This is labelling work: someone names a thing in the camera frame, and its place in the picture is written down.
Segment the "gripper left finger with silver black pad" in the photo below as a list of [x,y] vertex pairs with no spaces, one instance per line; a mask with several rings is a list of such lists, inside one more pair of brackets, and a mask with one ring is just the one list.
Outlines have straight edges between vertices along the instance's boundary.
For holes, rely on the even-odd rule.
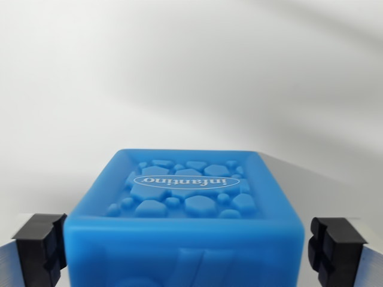
[[56,286],[66,267],[67,215],[21,213],[1,226],[1,286]]

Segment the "gripper right finger with silver black pad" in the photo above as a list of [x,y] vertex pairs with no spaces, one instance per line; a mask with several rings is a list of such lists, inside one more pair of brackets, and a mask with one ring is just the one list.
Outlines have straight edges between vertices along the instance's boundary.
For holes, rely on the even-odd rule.
[[322,286],[382,286],[382,237],[358,218],[311,221],[308,259]]

